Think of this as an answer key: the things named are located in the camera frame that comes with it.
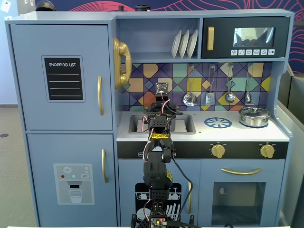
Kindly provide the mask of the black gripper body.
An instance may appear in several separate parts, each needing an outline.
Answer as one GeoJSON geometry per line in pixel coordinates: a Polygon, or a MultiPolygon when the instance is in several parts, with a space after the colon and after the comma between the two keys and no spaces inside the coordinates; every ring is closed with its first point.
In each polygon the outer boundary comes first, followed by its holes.
{"type": "Polygon", "coordinates": [[[164,115],[168,118],[175,118],[177,115],[182,115],[179,106],[168,101],[165,105],[164,102],[152,103],[147,109],[145,109],[144,114],[148,119],[153,119],[157,115],[164,115]]]}

